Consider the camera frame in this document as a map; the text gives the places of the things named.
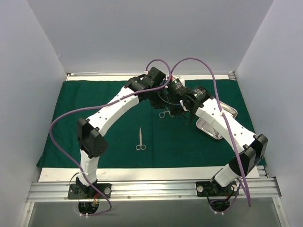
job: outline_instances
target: metal tray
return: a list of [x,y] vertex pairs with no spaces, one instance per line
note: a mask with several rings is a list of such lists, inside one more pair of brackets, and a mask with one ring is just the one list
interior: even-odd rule
[[[233,118],[236,118],[236,116],[238,115],[238,111],[234,108],[232,108],[231,106],[221,102],[221,107],[223,110],[229,112],[232,114]],[[202,118],[199,118],[196,122],[196,126],[198,129],[202,130],[203,132],[205,132],[207,135],[210,135],[211,137],[213,137],[216,140],[220,140],[223,138],[222,135],[220,135],[216,129],[214,129],[209,123],[207,123],[205,120],[203,120]]]

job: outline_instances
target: scissors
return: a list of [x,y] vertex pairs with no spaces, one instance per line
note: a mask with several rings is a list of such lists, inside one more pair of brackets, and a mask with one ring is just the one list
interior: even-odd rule
[[136,150],[145,150],[146,149],[146,146],[144,144],[142,144],[142,131],[141,131],[141,127],[140,127],[140,130],[139,130],[139,143],[137,146],[136,146]]
[[164,118],[164,117],[165,117],[165,113],[169,113],[169,115],[170,115],[171,117],[174,116],[174,115],[171,115],[171,113],[170,113],[168,107],[165,107],[165,108],[164,108],[164,111],[159,113],[159,117],[160,117],[160,118]]

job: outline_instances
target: green cloth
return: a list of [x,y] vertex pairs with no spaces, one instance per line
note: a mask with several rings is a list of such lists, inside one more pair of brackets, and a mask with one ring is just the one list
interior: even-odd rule
[[[125,81],[66,81],[63,83],[55,107],[53,120],[74,109],[108,103],[125,84]],[[186,85],[194,88],[204,86],[214,94],[212,80],[188,80]],[[254,131],[238,83],[233,80],[217,81],[220,100],[238,111],[236,120],[250,131]],[[54,137],[62,148],[80,162],[80,150],[76,133],[76,122],[87,118],[98,110],[83,111],[61,119],[53,129]],[[109,147],[100,157],[99,168],[140,167],[193,167],[223,166],[234,157],[234,152],[224,140],[215,140],[196,127],[197,117],[190,125],[183,124],[178,117],[153,109],[145,100],[126,112],[105,135]],[[139,128],[146,150],[136,150],[139,144]],[[70,161],[52,143],[48,136],[38,167],[72,168]]]

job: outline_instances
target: bolt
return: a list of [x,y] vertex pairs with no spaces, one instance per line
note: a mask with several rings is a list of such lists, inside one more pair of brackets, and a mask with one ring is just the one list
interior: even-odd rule
[[233,184],[232,185],[232,190],[235,192],[235,191],[237,191],[237,189],[238,189],[237,186],[235,184]]
[[203,186],[199,185],[199,186],[197,187],[197,191],[198,191],[198,192],[203,192]]
[[106,188],[104,189],[104,194],[105,194],[105,195],[109,195],[110,192],[111,192],[110,188],[106,187]]

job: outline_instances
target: scissors blade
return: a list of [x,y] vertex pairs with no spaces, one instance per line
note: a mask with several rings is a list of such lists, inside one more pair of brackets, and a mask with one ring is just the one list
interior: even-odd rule
[[140,127],[140,130],[139,130],[139,143],[140,143],[140,145],[142,145],[142,131],[141,131],[141,127]]

